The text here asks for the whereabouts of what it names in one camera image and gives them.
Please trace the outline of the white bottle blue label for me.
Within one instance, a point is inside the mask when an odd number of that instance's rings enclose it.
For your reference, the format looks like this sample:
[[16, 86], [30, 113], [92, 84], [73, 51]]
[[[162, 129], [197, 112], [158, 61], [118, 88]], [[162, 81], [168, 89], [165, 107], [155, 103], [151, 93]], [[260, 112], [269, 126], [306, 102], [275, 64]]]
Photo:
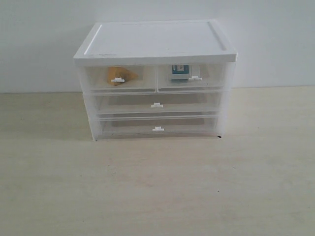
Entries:
[[188, 64], [173, 65], [171, 68], [171, 81], [187, 81], [191, 77], [191, 66]]

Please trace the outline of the yellow cheese wedge block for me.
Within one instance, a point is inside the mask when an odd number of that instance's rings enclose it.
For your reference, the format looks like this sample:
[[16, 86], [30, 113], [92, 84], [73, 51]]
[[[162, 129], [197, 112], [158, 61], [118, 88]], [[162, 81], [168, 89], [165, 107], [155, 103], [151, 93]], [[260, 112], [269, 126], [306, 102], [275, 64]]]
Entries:
[[107, 69], [107, 82], [113, 86], [119, 86], [137, 78], [138, 74], [124, 67], [108, 67]]

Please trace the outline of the clear bottom wide drawer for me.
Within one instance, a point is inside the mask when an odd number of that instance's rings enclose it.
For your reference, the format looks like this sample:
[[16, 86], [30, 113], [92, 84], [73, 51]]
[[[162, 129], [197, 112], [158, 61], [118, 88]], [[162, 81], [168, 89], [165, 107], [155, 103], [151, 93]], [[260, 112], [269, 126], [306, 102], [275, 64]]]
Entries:
[[217, 121], [214, 116], [103, 119], [100, 127], [104, 136], [215, 133]]

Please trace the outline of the clear wide drawer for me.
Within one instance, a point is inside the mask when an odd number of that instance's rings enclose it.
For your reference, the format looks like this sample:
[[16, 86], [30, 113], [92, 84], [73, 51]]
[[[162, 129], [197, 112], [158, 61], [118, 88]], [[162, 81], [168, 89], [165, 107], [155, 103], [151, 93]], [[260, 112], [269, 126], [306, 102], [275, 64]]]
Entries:
[[217, 121], [214, 116], [103, 119], [100, 127], [104, 136], [215, 133]]
[[223, 92], [183, 94], [92, 95], [97, 114], [153, 112], [216, 112]]

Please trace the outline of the clear middle wide drawer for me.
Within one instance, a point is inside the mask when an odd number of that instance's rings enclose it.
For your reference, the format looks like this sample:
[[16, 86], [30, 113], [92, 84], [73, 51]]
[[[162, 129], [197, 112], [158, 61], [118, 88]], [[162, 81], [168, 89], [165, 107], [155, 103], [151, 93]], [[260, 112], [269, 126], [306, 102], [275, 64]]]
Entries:
[[223, 92], [183, 94], [92, 95], [97, 114], [153, 112], [216, 112]]

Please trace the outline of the white plastic drawer cabinet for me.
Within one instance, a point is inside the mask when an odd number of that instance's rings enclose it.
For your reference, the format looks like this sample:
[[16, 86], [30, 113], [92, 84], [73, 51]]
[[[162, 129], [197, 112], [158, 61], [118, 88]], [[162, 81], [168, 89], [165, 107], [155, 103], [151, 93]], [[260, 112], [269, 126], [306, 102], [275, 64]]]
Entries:
[[[96, 23], [74, 55], [78, 70], [88, 121], [95, 141], [120, 137], [162, 136], [214, 136], [224, 135], [232, 78], [237, 61], [237, 51], [230, 44], [218, 24], [213, 20]], [[225, 84], [223, 89], [159, 92], [157, 72], [164, 65], [224, 64]], [[156, 69], [154, 93], [91, 93], [86, 83], [86, 67], [99, 66], [152, 66]], [[216, 112], [153, 112], [97, 114], [92, 95], [132, 94], [183, 94], [223, 92], [220, 109]], [[214, 116], [218, 118], [215, 133], [159, 134], [159, 135], [112, 135], [101, 134], [103, 119], [143, 119], [157, 117]]]

